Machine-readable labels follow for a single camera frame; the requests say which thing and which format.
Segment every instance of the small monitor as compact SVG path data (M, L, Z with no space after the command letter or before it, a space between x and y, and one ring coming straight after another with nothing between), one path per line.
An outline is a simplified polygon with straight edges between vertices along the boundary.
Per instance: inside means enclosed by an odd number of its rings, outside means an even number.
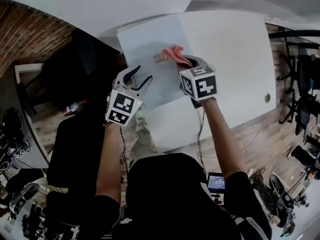
M222 173L209 172L207 187L210 193L224 194L225 193L225 178Z

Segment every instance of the black sleeve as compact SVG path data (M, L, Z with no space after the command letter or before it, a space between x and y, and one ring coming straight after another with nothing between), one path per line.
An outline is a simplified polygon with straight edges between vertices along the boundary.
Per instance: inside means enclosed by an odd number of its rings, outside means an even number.
M84 220L80 225L78 240L100 240L110 234L120 214L120 204L109 196L98 195L84 203Z
M267 216L245 172L236 172L227 178L224 205L231 215L252 218L261 227L267 238L271 239L272 229Z

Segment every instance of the device screen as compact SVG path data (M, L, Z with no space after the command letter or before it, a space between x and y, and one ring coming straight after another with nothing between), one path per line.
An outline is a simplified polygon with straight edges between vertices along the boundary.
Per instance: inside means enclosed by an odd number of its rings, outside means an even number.
M210 175L209 182L208 182L208 189L224 190L225 189L224 177Z

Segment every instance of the red printed label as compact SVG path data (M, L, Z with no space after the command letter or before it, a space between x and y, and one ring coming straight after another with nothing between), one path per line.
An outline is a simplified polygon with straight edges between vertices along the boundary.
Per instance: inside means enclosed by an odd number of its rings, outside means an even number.
M159 63L166 61L168 59L167 56L164 56L162 53L153 56L154 62Z

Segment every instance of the pink cloth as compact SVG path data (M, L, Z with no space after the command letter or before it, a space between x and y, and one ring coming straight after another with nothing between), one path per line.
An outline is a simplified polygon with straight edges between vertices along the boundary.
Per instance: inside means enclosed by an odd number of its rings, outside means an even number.
M189 68L192 68L192 64L191 62L183 57L181 55L181 52L184 50L184 48L180 45L174 45L172 47L169 47L167 49L163 49L162 54L164 56L167 56L168 58L176 61L177 63L181 63L181 64L187 64Z

